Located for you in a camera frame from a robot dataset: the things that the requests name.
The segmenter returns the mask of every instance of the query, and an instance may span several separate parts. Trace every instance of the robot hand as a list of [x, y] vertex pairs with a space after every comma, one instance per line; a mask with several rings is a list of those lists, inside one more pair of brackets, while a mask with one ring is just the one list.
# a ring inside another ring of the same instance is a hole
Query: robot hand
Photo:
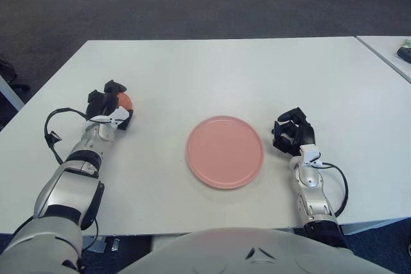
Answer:
[[300, 146], [315, 144], [314, 129], [306, 121], [306, 115], [299, 107], [283, 113], [278, 117], [278, 121], [285, 123], [279, 124], [276, 121], [272, 130], [273, 146], [277, 149], [296, 157], [300, 155]]

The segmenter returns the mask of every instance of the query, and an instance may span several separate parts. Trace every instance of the object on table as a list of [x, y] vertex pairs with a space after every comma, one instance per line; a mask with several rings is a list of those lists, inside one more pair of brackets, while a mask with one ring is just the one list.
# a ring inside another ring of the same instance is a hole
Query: object on table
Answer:
[[202, 121], [191, 132], [186, 158], [192, 172], [204, 183], [233, 189], [257, 176], [264, 153], [251, 125], [238, 118], [217, 116]]
[[404, 44], [397, 51], [398, 57], [411, 63], [411, 40], [405, 40]]

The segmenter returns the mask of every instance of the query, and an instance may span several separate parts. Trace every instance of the black cable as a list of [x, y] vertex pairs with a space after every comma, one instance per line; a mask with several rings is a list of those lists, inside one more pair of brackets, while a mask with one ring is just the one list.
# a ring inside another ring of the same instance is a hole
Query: black cable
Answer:
[[90, 117], [88, 117], [86, 114], [84, 114], [84, 113], [82, 113], [82, 112], [79, 112], [78, 110], [69, 108], [69, 107], [59, 108], [59, 109], [56, 109], [55, 111], [51, 112], [50, 115], [47, 116], [46, 122], [44, 123], [44, 138], [46, 139], [47, 145], [49, 146], [51, 152], [53, 152], [53, 154], [54, 154], [57, 162], [58, 162], [60, 165], [63, 164], [63, 160], [62, 160], [62, 158], [60, 157], [60, 155], [58, 155], [58, 153], [56, 152], [56, 150], [55, 150], [55, 148], [54, 148], [54, 143], [56, 143], [56, 141], [53, 142], [53, 141], [49, 138], [48, 124], [49, 124], [50, 119], [51, 119], [53, 116], [55, 116], [55, 115], [57, 115], [57, 114], [59, 114], [59, 113], [62, 113], [62, 112], [75, 112], [76, 114], [80, 115], [81, 117], [83, 117], [83, 118], [86, 119], [87, 121], [91, 121], [91, 122], [94, 122], [94, 123], [106, 124], [106, 123], [110, 123], [110, 122], [111, 122], [111, 121], [101, 122], [101, 121], [91, 120]]
[[90, 247], [92, 247], [94, 245], [94, 243], [97, 241], [98, 238], [98, 224], [97, 224], [97, 219], [94, 218], [93, 221], [96, 223], [96, 236], [94, 237], [94, 239], [92, 240], [91, 244], [87, 245], [85, 248], [83, 248], [82, 252], [84, 252], [85, 250], [88, 250]]
[[344, 188], [345, 188], [345, 194], [344, 194], [344, 199], [342, 200], [341, 206], [340, 208], [335, 211], [335, 217], [339, 217], [340, 214], [342, 213], [342, 211], [344, 211], [345, 206], [347, 205], [347, 201], [348, 201], [348, 183], [347, 183], [347, 179], [345, 178], [345, 175], [343, 174], [342, 170], [340, 168], [338, 168], [336, 165], [331, 164], [331, 163], [322, 163], [325, 166], [328, 167], [316, 167], [318, 169], [329, 169], [329, 168], [335, 168], [336, 170], [338, 170], [342, 176], [342, 180], [344, 181]]

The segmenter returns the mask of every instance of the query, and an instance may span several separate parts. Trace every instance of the cable connector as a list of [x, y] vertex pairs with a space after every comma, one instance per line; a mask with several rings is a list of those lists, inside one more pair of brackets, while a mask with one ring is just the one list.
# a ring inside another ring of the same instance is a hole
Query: cable connector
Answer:
[[324, 165], [322, 164], [322, 162], [320, 160], [315, 160], [314, 162], [303, 162], [302, 163], [303, 166], [310, 166], [310, 167], [314, 167], [314, 168], [323, 168]]
[[54, 131], [51, 131], [49, 134], [45, 135], [44, 138], [46, 139], [49, 148], [53, 147], [56, 142], [62, 140]]

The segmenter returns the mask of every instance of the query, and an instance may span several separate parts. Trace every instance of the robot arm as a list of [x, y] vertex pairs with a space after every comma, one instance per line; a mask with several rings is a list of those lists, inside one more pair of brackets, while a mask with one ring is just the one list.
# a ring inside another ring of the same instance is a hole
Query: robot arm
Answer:
[[324, 244], [347, 248], [337, 218], [324, 194], [324, 181], [318, 168], [326, 167], [319, 160], [320, 151], [315, 145], [314, 129], [298, 107], [279, 116], [278, 121], [287, 122], [275, 122], [273, 145], [293, 155], [289, 167], [293, 173], [297, 208], [306, 236]]
[[[124, 91], [124, 86], [110, 81], [104, 93], [89, 94], [85, 132], [41, 190], [32, 220], [16, 231], [0, 256], [1, 273], [82, 270], [81, 230], [95, 220], [104, 192], [98, 179], [101, 160], [114, 143], [114, 132], [125, 130], [132, 116], [131, 101]], [[45, 138], [52, 150], [60, 140], [54, 132]]]

